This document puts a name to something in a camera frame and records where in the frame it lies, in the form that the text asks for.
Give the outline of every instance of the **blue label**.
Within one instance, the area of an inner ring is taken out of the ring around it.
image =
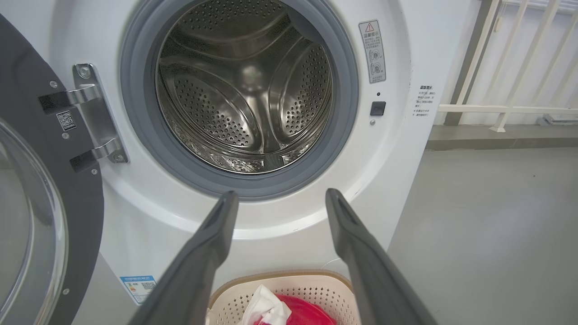
[[[152,275],[121,276],[120,280],[123,282],[137,305],[142,304],[157,286],[157,282],[154,280]]]

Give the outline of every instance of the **laundry basket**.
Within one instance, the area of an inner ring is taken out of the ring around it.
[[[273,272],[235,279],[209,301],[210,325],[237,325],[259,285],[276,294],[294,296],[323,308],[338,325],[361,324],[349,280],[324,270]]]

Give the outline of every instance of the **open door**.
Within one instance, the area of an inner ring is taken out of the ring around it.
[[[0,323],[71,324],[101,243],[94,141],[52,69],[0,15]]]

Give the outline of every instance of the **red cloth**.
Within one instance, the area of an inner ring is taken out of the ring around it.
[[[337,321],[327,315],[321,307],[303,299],[276,294],[279,300],[285,302],[291,310],[287,325],[337,325]],[[263,324],[257,320],[254,325]]]

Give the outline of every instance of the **warning sticker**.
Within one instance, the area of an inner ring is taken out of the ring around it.
[[[365,46],[365,57],[369,70],[369,83],[382,82],[386,79],[386,62],[383,58],[383,45],[377,20],[360,24],[361,39]]]

